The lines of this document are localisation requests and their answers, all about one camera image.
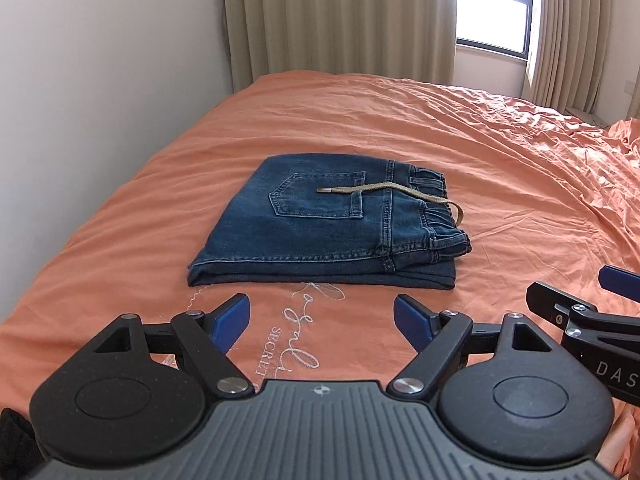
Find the circular pad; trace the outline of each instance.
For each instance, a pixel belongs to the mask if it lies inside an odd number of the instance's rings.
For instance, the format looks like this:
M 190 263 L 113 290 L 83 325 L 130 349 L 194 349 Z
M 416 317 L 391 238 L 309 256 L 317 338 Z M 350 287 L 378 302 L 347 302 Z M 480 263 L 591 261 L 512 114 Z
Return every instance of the circular pad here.
M 82 387 L 76 404 L 95 418 L 126 418 L 145 409 L 151 402 L 151 390 L 140 381 L 126 377 L 98 379 Z
M 513 415 L 545 418 L 564 410 L 569 396 L 560 384 L 542 377 L 523 376 L 496 384 L 494 400 Z
M 610 393 L 564 349 L 498 352 L 456 372 L 438 415 L 479 454 L 548 466 L 595 456 L 609 431 Z

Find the blue denim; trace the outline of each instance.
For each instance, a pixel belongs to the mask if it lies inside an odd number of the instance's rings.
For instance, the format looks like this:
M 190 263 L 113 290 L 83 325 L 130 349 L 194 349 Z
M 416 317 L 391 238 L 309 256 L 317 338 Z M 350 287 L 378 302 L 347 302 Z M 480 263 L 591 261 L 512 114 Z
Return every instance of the blue denim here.
M 190 265 L 190 286 L 228 282 L 365 283 L 453 288 L 471 250 L 447 205 L 391 189 L 319 187 L 396 182 L 446 197 L 444 176 L 394 160 L 303 153 L 267 158 L 232 198 Z

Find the curtain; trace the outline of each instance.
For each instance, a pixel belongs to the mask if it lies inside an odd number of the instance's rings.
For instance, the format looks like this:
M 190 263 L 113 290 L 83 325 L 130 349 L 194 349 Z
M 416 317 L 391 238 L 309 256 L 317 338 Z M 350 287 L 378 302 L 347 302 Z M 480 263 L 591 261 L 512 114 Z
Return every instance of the curtain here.
M 564 112 L 593 107 L 609 36 L 611 0 L 534 0 L 522 97 Z
M 638 71 L 638 78 L 636 78 L 636 87 L 634 93 L 631 96 L 631 104 L 629 105 L 629 111 L 626 113 L 627 119 L 640 119 L 640 70 Z
M 450 84 L 456 0 L 225 0 L 234 90 L 292 69 Z

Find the bed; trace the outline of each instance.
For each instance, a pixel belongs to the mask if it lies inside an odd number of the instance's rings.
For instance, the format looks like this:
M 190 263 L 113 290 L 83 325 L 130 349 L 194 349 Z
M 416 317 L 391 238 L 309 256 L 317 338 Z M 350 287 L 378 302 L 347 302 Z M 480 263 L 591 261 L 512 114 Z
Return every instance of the bed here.
M 637 304 L 599 288 L 597 273 L 603 264 L 640 270 L 639 136 L 640 121 L 604 132 L 465 88 L 369 75 L 265 76 L 153 156 L 42 269 L 0 326 L 0 406 L 27 413 L 36 387 L 123 312 L 167 322 L 236 292 L 248 294 L 252 318 L 229 357 L 256 387 L 273 377 L 386 384 L 414 355 L 393 323 L 400 292 L 433 310 L 500 322 L 526 310 L 527 286 L 543 280 L 601 311 L 637 316 Z M 473 245 L 457 261 L 455 289 L 189 288 L 187 265 L 229 199 L 267 156 L 301 152 L 441 171 Z M 629 455 L 630 445 L 617 473 Z

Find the white wall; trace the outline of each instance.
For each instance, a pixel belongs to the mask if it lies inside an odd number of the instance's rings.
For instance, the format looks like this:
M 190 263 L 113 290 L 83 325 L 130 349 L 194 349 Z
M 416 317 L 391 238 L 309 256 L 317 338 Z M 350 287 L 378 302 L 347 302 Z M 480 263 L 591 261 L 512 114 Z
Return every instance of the white wall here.
M 0 320 L 69 235 L 231 92 L 222 0 L 0 0 Z
M 453 85 L 520 97 L 526 67 L 524 59 L 458 45 Z
M 607 123 L 624 119 L 631 102 L 625 81 L 636 81 L 640 66 L 640 0 L 612 0 L 607 54 L 595 114 Z

